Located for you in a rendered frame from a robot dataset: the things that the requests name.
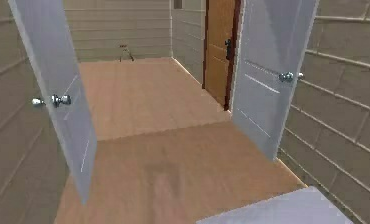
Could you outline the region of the orange wooden room door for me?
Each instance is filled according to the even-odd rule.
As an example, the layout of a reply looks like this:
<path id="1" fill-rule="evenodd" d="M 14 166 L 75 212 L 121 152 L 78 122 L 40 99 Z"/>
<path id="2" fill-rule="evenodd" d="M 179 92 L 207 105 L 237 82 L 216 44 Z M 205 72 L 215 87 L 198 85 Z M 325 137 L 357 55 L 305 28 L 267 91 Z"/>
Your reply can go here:
<path id="1" fill-rule="evenodd" d="M 241 0 L 206 0 L 203 88 L 229 109 Z M 231 39 L 231 60 L 225 40 Z"/>

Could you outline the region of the pale grey room door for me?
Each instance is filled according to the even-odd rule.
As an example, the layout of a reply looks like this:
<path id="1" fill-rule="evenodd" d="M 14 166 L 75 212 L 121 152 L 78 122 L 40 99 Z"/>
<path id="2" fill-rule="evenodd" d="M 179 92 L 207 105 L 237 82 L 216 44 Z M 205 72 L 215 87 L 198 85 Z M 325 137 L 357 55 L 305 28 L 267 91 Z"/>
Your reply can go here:
<path id="1" fill-rule="evenodd" d="M 354 224 L 310 186 L 198 220 L 196 224 Z"/>
<path id="2" fill-rule="evenodd" d="M 88 100 L 62 0 L 8 0 L 81 202 L 90 195 L 97 149 Z M 52 95 L 72 103 L 55 108 Z"/>
<path id="3" fill-rule="evenodd" d="M 319 0 L 245 0 L 233 88 L 234 124 L 268 159 L 277 157 Z"/>

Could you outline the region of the silver round door knob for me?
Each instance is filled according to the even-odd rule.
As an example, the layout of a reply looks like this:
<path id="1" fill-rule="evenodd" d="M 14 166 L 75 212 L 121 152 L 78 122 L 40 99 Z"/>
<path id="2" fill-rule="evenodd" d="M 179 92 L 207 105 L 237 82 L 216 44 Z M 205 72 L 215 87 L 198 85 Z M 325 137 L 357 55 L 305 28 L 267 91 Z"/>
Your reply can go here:
<path id="1" fill-rule="evenodd" d="M 55 108 L 58 108 L 60 105 L 70 105 L 72 103 L 71 97 L 69 95 L 63 95 L 59 97 L 58 95 L 52 95 L 50 101 Z M 45 105 L 45 101 L 41 98 L 33 98 L 31 103 L 35 107 L 40 107 Z"/>
<path id="2" fill-rule="evenodd" d="M 292 82 L 294 79 L 301 80 L 304 78 L 304 74 L 302 72 L 299 72 L 297 75 L 295 75 L 292 72 L 286 72 L 286 73 L 281 73 L 278 76 L 279 80 L 281 82 Z"/>

